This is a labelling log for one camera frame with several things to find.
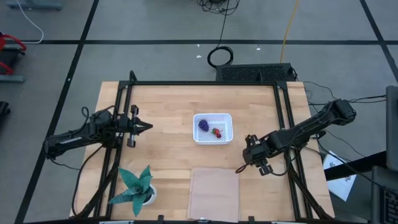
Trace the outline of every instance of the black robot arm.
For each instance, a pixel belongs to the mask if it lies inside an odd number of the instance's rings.
[[[116,147],[119,133],[129,133],[127,146],[135,147],[134,136],[153,127],[137,117],[139,110],[136,105],[131,106],[131,119],[126,114],[114,119],[108,109],[94,113],[89,117],[90,122],[79,129],[48,137],[44,141],[47,159],[55,159],[67,150],[94,143],[101,143],[104,147]]]
[[[246,137],[247,148],[243,150],[246,165],[256,165],[261,175],[272,171],[267,158],[275,157],[290,148],[304,147],[311,135],[320,132],[331,124],[346,125],[355,119],[356,112],[346,100],[334,100],[327,103],[315,116],[291,127],[273,131],[258,139],[256,135]]]

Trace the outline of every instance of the potted plant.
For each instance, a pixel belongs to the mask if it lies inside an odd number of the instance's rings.
[[[141,175],[136,177],[132,172],[119,167],[120,175],[127,186],[127,190],[113,197],[109,203],[132,202],[132,211],[137,216],[143,205],[150,205],[156,199],[156,188],[150,183],[149,165],[142,171]]]

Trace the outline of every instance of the wooden table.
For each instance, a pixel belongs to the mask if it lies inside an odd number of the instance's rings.
[[[96,110],[114,104],[117,87],[118,82],[102,83]],[[294,120],[299,123],[310,117],[303,83],[288,83],[288,88]],[[139,107],[140,119],[154,127],[136,138],[135,148],[128,148],[124,140],[120,166],[139,175],[150,164],[154,176],[152,183],[158,196],[152,205],[141,210],[138,217],[134,217],[131,203],[114,205],[113,220],[156,220],[158,215],[164,215],[165,220],[186,220],[192,168],[237,169],[244,164],[242,150],[246,147],[244,138],[247,134],[261,137],[279,129],[271,86],[134,85],[131,103]],[[284,101],[281,103],[285,125],[289,127]],[[234,131],[231,143],[198,146],[192,137],[192,118],[197,113],[229,113]],[[88,146],[85,158],[98,146]],[[308,146],[318,150],[314,140],[310,140]],[[92,157],[81,173],[75,200],[77,211],[86,205],[98,188],[104,154],[105,149]],[[303,149],[301,155],[308,189],[325,211],[334,216],[320,156],[308,149]],[[275,172],[285,170],[282,154],[269,159],[269,163]],[[119,175],[116,194],[125,189]],[[305,217],[298,188],[297,192],[300,213]],[[103,195],[102,215],[107,201],[108,190]],[[247,220],[248,216],[254,216],[256,221],[294,220],[287,175],[261,176],[257,168],[246,168],[239,175],[239,206],[240,220]]]

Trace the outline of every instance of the toy fruit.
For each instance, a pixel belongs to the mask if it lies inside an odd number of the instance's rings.
[[[220,133],[219,129],[213,128],[211,133],[213,133],[217,138],[221,138],[221,133]]]
[[[207,123],[206,120],[201,120],[199,122],[199,128],[202,129],[203,131],[208,131],[209,130],[209,124]]]

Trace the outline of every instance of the white basket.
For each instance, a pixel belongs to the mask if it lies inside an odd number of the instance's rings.
[[[206,132],[199,128],[199,122],[206,120],[209,130]],[[221,138],[211,133],[213,128],[219,129]],[[193,140],[199,145],[229,144],[234,138],[232,130],[232,117],[227,113],[196,114],[193,117]]]

